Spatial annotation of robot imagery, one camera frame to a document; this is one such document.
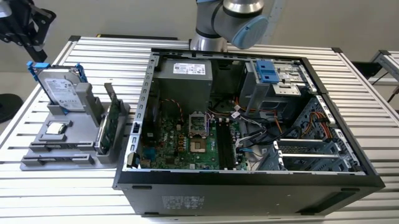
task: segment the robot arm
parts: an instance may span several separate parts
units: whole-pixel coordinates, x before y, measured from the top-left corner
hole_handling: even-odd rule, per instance
[[[35,62],[43,62],[48,28],[56,14],[38,8],[32,0],[0,0],[0,40],[23,46]]]
[[[196,34],[191,50],[227,51],[227,41],[239,49],[260,39],[267,18],[263,0],[198,0]]]

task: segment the label sticker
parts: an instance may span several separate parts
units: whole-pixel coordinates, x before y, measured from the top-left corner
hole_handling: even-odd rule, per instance
[[[232,118],[236,118],[240,115],[240,113],[236,111],[234,112],[234,114],[231,115]]]
[[[204,196],[162,196],[166,209],[202,209]]]
[[[204,64],[175,63],[174,73],[175,74],[190,74],[190,75],[206,75],[206,65]]]
[[[68,80],[58,78],[47,78],[44,81],[59,105],[71,111],[83,110],[74,84]]]
[[[242,109],[242,107],[239,105],[235,105],[235,110],[239,111],[239,109]]]

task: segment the green motherboard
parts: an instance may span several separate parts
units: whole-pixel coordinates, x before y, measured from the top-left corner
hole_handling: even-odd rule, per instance
[[[188,125],[179,126],[176,119],[162,118],[156,147],[144,148],[142,168],[152,169],[200,169],[219,170],[216,121],[210,121],[206,139],[190,138]],[[234,139],[239,134],[238,122],[230,125]],[[204,143],[202,152],[192,152],[198,141]],[[236,170],[247,170],[246,161],[236,165]]]

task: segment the motherboard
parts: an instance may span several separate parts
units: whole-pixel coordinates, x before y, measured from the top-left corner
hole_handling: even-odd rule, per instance
[[[202,120],[195,118],[192,124],[199,128]],[[155,147],[144,147],[142,168],[151,169],[199,169],[219,170],[220,155],[218,147],[218,125],[216,120],[210,120],[206,127],[207,136],[192,136],[190,124],[182,125],[175,118],[163,117],[159,138]],[[230,122],[230,150],[234,152],[234,141],[240,137],[238,122]],[[235,166],[236,170],[246,170],[246,161]]]

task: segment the slotted aluminum table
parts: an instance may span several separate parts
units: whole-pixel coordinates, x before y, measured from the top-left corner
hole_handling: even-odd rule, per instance
[[[82,63],[94,93],[110,99],[103,84],[136,109],[151,48],[187,49],[187,41],[82,37],[68,41],[54,64]],[[230,52],[307,57],[343,118],[387,187],[326,217],[158,217],[143,218],[120,191],[112,190],[114,169],[22,172],[28,151],[48,115],[48,98],[38,86],[0,136],[0,223],[236,223],[318,221],[323,224],[399,223],[399,116],[343,53],[330,48],[256,45]]]

